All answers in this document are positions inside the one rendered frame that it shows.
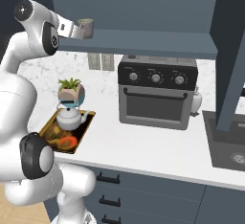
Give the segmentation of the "blue-grey drawer front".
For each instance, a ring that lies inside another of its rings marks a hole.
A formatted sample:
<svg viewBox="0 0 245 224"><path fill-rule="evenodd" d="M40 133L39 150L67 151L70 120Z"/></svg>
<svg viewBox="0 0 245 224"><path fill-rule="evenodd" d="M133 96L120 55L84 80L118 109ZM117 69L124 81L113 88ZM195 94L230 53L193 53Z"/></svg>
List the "blue-grey drawer front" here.
<svg viewBox="0 0 245 224"><path fill-rule="evenodd" d="M205 186L185 181L171 180L155 176L147 176L137 173L129 173L105 168L92 168L96 176L102 172L103 176L116 178L120 175L120 184L111 184L97 180L95 190L89 198L94 199L97 194L104 194L107 190L119 192L129 190L137 193L150 194L171 199L177 202L199 203L202 199Z"/></svg>
<svg viewBox="0 0 245 224"><path fill-rule="evenodd" d="M140 216L139 214L133 214L128 212L109 212L109 211L91 211L91 214L97 220L97 224L105 224L101 222L101 219L106 214L109 219L118 220L121 218L122 224L150 224L150 221Z"/></svg>
<svg viewBox="0 0 245 224"><path fill-rule="evenodd" d="M117 201L120 197L121 206L113 207L103 205L99 202L104 195L105 199ZM89 196L85 198L88 210L128 212L139 214L150 221L150 224L194 224L199 203L177 202L171 199L150 194L137 193L129 190L97 194L94 199Z"/></svg>

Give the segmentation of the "grey wall socket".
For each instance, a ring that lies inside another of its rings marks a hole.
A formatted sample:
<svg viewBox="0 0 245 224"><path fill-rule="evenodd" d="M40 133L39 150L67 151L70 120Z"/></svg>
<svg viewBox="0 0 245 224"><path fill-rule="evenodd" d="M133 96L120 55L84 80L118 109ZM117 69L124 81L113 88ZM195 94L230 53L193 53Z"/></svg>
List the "grey wall socket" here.
<svg viewBox="0 0 245 224"><path fill-rule="evenodd" d="M114 70L114 55L113 54L102 54L101 64L103 71L113 71Z"/></svg>
<svg viewBox="0 0 245 224"><path fill-rule="evenodd" d="M88 65L90 70L99 70L100 55L98 53L88 53Z"/></svg>

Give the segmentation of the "toaster oven door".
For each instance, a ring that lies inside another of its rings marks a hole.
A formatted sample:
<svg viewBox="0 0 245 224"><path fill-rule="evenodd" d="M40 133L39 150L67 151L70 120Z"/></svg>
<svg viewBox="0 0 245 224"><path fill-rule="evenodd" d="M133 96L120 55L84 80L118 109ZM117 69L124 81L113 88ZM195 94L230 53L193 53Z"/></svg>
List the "toaster oven door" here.
<svg viewBox="0 0 245 224"><path fill-rule="evenodd" d="M119 86L121 123L186 130L193 92L166 88Z"/></svg>

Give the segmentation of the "grey toaster oven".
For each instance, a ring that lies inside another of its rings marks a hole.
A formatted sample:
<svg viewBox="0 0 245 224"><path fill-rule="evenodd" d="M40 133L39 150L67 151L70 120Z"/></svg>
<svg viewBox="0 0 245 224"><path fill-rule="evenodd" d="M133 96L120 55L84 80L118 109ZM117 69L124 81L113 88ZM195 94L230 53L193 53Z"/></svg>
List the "grey toaster oven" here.
<svg viewBox="0 0 245 224"><path fill-rule="evenodd" d="M123 56L118 66L120 122L187 129L197 77L193 58Z"/></svg>

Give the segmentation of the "blue-grey wall cabinet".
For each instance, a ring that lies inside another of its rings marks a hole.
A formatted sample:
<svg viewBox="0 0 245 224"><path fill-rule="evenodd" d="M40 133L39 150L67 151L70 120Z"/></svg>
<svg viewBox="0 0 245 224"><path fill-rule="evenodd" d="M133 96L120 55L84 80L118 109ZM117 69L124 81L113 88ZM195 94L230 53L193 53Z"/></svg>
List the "blue-grey wall cabinet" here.
<svg viewBox="0 0 245 224"><path fill-rule="evenodd" d="M35 0L74 22L94 20L88 40L62 38L71 52L216 58L210 36L216 0Z"/></svg>

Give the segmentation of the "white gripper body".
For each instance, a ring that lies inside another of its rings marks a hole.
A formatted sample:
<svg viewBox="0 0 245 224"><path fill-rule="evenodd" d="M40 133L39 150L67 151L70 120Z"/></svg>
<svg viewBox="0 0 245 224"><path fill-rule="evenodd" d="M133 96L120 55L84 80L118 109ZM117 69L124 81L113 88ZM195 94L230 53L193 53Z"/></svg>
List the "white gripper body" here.
<svg viewBox="0 0 245 224"><path fill-rule="evenodd" d="M72 23L70 26L69 37L73 38L73 39L83 39L84 38L84 31L80 27L78 27L77 25Z"/></svg>

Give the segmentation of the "white kettle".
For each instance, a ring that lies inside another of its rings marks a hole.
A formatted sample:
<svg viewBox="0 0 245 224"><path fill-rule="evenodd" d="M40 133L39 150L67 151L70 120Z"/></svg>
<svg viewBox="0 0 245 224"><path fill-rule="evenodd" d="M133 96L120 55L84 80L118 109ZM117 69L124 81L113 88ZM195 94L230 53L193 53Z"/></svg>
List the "white kettle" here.
<svg viewBox="0 0 245 224"><path fill-rule="evenodd" d="M72 131L77 129L82 123L85 123L87 117L90 113L87 110L84 114L79 112L79 106L76 104L74 107L66 107L60 108L59 106L56 107L57 115L56 121L58 126L67 131Z"/></svg>

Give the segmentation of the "dark grey sink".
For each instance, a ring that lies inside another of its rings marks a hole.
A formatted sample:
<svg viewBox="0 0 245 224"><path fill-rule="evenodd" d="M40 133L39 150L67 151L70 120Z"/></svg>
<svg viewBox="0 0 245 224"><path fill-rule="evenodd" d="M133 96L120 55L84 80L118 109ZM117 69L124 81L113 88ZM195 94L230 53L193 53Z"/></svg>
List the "dark grey sink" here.
<svg viewBox="0 0 245 224"><path fill-rule="evenodd" d="M245 115L235 114L229 131L216 129L215 113L203 112L214 168L245 171Z"/></svg>

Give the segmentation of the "dark patterned tray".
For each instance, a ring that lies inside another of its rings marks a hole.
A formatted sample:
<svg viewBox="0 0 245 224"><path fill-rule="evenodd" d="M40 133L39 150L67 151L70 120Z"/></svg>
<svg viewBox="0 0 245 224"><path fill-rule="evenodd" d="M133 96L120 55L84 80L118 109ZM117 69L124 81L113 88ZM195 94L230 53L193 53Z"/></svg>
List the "dark patterned tray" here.
<svg viewBox="0 0 245 224"><path fill-rule="evenodd" d="M39 135L45 139L55 152L74 154L78 149L90 123L96 113L91 111L85 123L75 130L63 130L59 127L55 113L39 131Z"/></svg>

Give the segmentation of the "blue-grey base cabinet door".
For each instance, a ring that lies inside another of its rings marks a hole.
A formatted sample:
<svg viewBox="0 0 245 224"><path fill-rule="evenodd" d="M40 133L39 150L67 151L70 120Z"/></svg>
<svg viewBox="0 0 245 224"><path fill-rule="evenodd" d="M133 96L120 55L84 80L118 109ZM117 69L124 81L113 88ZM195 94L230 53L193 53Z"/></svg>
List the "blue-grey base cabinet door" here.
<svg viewBox="0 0 245 224"><path fill-rule="evenodd" d="M245 224L245 191L207 186L194 224Z"/></svg>

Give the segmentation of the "green plant in pot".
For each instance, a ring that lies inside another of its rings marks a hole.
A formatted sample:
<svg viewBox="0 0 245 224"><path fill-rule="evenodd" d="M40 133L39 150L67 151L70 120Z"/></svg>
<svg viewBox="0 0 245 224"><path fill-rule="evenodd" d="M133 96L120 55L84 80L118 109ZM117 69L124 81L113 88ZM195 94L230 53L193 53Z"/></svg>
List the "green plant in pot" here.
<svg viewBox="0 0 245 224"><path fill-rule="evenodd" d="M57 97L64 106L81 106L85 99L85 89L78 78L60 79L58 84Z"/></svg>

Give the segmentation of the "white bottle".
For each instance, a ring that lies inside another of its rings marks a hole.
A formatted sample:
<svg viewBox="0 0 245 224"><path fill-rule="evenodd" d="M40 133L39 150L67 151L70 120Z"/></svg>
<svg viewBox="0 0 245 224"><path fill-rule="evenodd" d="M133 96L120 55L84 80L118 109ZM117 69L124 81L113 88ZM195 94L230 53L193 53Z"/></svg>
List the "white bottle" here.
<svg viewBox="0 0 245 224"><path fill-rule="evenodd" d="M198 110L202 104L202 95L199 92L199 87L196 86L193 94L193 100L191 105L190 114L196 115L198 113Z"/></svg>

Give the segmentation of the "grey-green mug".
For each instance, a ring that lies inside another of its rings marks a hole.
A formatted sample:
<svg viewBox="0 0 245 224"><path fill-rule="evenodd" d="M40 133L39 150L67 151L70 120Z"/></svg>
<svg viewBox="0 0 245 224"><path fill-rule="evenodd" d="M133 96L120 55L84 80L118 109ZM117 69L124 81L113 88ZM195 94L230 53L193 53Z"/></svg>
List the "grey-green mug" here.
<svg viewBox="0 0 245 224"><path fill-rule="evenodd" d="M94 20L91 18L83 18L78 20L79 27L84 31L86 39L92 38L94 34Z"/></svg>

